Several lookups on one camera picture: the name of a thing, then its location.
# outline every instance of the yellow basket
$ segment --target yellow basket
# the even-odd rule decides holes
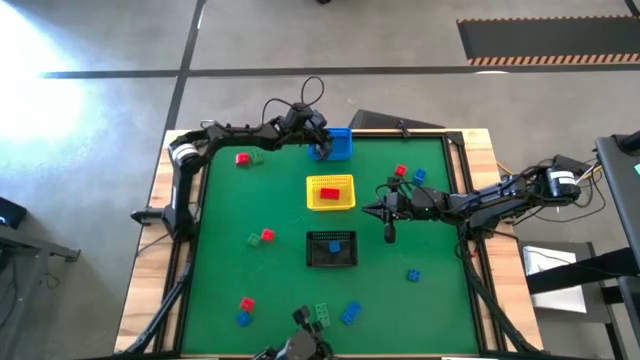
[[[338,200],[321,199],[320,189],[340,190]],[[313,211],[349,210],[356,206],[356,191],[351,175],[307,176],[307,207]]]

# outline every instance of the concrete floor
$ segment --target concrete floor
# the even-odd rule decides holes
[[[177,69],[195,0],[0,2],[0,196],[26,206],[24,229],[82,249],[51,263],[62,282],[39,289],[16,359],[107,355],[113,348],[174,79],[33,80],[37,71]],[[626,14],[619,0],[211,0],[192,68],[464,65],[456,18]],[[264,101],[296,99],[304,78],[189,79],[176,128],[200,120],[257,124]],[[636,72],[328,76],[317,105],[344,126],[360,108],[489,128],[512,169],[561,153],[590,159],[597,136],[637,130]],[[285,111],[274,105],[268,115]],[[602,182],[607,201],[611,198]],[[547,210],[569,218],[580,211]],[[568,224],[530,220],[537,241],[626,243],[614,206]],[[616,308],[630,358],[640,351]],[[602,326],[539,318],[557,354],[611,357]]]

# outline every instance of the lego block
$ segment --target lego block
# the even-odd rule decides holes
[[[342,313],[342,316],[340,317],[340,320],[342,320],[342,322],[345,325],[353,325],[353,323],[355,322],[356,318],[360,314],[360,310],[361,310],[360,304],[358,302],[356,302],[356,301],[352,301],[347,306],[347,309]]]
[[[322,324],[322,327],[328,327],[331,325],[331,321],[329,321],[329,310],[327,309],[327,304],[316,304],[316,317],[318,321]]]
[[[332,254],[340,252],[340,241],[331,240],[329,241],[329,252]]]
[[[247,166],[249,165],[249,154],[239,153],[236,154],[236,166]]]
[[[410,281],[413,281],[413,282],[420,281],[420,271],[416,270],[416,269],[409,269],[408,278],[409,278]]]
[[[427,176],[427,171],[424,169],[416,170],[416,173],[413,175],[413,183],[416,185],[422,185],[424,182],[424,178]]]
[[[276,237],[276,233],[273,230],[264,229],[262,230],[262,236],[260,237],[264,241],[271,242]]]
[[[251,159],[251,163],[255,165],[260,165],[264,162],[264,156],[260,150],[251,151],[249,153],[249,159]]]
[[[340,199],[340,189],[320,188],[320,199]]]
[[[407,167],[404,165],[398,165],[396,166],[396,171],[394,172],[394,174],[398,177],[403,177],[404,174],[407,173]]]
[[[247,242],[253,247],[258,247],[258,245],[260,245],[260,237],[256,234],[251,234],[249,235],[249,240],[247,240]]]
[[[251,315],[246,311],[241,311],[240,314],[236,315],[236,322],[238,326],[245,327],[251,323]]]
[[[240,302],[240,310],[244,310],[248,313],[251,313],[253,311],[253,307],[256,305],[255,300],[248,298],[248,297],[244,297],[242,298],[242,301]]]

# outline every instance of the blue basket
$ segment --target blue basket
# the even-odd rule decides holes
[[[329,129],[329,134],[333,136],[333,144],[327,160],[347,160],[350,158],[353,155],[351,129],[333,128]],[[320,160],[320,155],[313,145],[309,145],[308,153],[313,160]]]

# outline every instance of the green lego block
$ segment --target green lego block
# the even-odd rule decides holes
[[[260,165],[264,162],[264,156],[260,150],[251,151],[249,153],[249,158],[251,159],[251,163],[255,165]]]
[[[326,303],[316,304],[316,317],[323,327],[331,325],[331,321],[329,321],[329,309],[327,309]]]
[[[260,245],[260,237],[256,234],[251,234],[247,242],[253,247],[258,247],[258,245]]]

